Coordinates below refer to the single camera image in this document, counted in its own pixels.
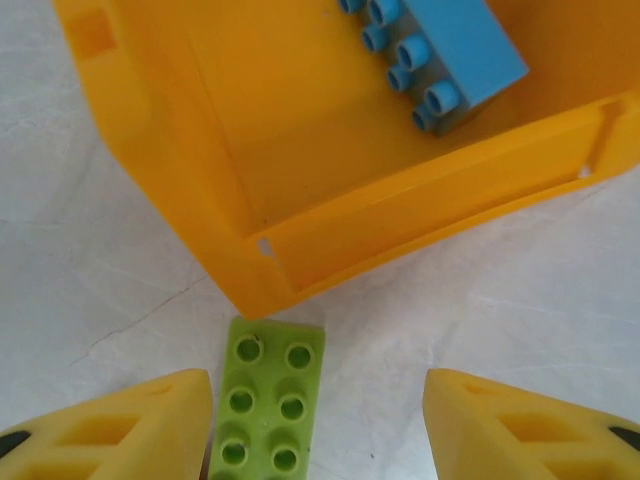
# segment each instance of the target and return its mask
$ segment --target yellow plastic bin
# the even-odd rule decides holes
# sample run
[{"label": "yellow plastic bin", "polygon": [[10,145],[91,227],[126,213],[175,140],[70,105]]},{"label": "yellow plastic bin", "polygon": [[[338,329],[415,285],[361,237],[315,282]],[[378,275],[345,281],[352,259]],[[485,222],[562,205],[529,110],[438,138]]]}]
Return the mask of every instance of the yellow plastic bin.
[{"label": "yellow plastic bin", "polygon": [[436,138],[337,0],[55,0],[113,154],[261,317],[640,158],[638,0],[493,0],[531,73]]}]

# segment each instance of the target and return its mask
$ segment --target plastic container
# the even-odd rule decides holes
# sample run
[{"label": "plastic container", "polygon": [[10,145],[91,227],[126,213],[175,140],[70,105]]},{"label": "plastic container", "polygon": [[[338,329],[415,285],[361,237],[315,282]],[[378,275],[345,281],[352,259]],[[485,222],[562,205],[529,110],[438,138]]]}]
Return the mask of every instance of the plastic container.
[{"label": "plastic container", "polygon": [[335,0],[56,0],[113,154],[256,318],[640,155],[637,0],[493,0],[531,68],[435,138]]}]

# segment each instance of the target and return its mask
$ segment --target white surface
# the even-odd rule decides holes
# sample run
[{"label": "white surface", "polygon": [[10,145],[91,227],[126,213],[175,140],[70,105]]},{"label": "white surface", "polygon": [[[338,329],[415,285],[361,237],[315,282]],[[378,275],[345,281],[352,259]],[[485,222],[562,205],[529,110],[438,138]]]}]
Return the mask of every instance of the white surface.
[{"label": "white surface", "polygon": [[[424,375],[640,421],[640,170],[275,318],[328,334],[309,478],[435,479]],[[0,5],[0,429],[187,367],[236,313],[105,150],[49,2]]]}]

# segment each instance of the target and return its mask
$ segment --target green brick stud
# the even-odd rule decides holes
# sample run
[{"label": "green brick stud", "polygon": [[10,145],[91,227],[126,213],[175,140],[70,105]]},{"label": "green brick stud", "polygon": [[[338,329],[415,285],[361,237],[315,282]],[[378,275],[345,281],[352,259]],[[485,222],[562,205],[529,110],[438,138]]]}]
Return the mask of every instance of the green brick stud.
[{"label": "green brick stud", "polygon": [[324,343],[316,327],[232,321],[209,480],[306,478]]}]

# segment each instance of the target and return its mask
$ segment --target green toy brick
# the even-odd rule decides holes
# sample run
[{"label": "green toy brick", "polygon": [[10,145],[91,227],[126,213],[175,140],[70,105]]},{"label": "green toy brick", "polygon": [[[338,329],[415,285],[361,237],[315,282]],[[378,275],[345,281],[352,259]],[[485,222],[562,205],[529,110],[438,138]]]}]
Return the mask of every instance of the green toy brick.
[{"label": "green toy brick", "polygon": [[306,478],[324,344],[317,327],[232,321],[209,480]]}]

